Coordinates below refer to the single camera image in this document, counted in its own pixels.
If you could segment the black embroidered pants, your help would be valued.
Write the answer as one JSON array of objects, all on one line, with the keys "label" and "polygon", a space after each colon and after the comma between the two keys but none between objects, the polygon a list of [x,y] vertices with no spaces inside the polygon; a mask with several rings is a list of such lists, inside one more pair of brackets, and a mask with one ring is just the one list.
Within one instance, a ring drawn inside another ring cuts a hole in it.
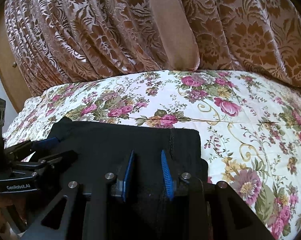
[{"label": "black embroidered pants", "polygon": [[201,140],[192,129],[73,122],[63,118],[53,126],[48,138],[53,137],[59,139],[59,144],[50,150],[37,151],[40,157],[73,150],[78,159],[90,157],[102,168],[103,161],[119,164],[125,155],[134,152],[125,200],[111,202],[107,207],[105,239],[164,239],[161,219],[167,197],[161,152],[170,154],[181,171],[200,171],[197,165],[201,160]]}]

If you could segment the wooden cabinet door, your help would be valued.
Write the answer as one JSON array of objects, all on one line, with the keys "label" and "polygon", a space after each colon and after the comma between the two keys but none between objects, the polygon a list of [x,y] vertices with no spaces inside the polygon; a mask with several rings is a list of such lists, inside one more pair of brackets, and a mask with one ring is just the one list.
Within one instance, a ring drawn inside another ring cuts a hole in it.
[{"label": "wooden cabinet door", "polygon": [[0,6],[0,80],[12,106],[19,113],[25,101],[31,97],[31,93],[19,68],[12,67],[15,57],[8,42],[4,10],[2,4]]}]

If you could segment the floral bedspread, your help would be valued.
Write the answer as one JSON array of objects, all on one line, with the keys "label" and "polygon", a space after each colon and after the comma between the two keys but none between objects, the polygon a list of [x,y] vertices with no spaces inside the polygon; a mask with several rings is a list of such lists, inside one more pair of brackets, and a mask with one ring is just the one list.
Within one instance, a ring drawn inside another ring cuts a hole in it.
[{"label": "floral bedspread", "polygon": [[228,182],[275,239],[293,239],[301,230],[301,89],[222,70],[54,86],[25,102],[6,145],[44,139],[63,117],[195,129],[210,182]]}]

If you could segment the brown floral curtain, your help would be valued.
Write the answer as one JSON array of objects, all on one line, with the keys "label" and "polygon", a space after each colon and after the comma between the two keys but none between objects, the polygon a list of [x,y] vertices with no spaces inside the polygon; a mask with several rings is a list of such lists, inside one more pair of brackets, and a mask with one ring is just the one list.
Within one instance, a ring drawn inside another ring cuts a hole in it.
[{"label": "brown floral curtain", "polygon": [[6,0],[32,95],[157,70],[243,70],[301,87],[301,14],[291,0]]}]

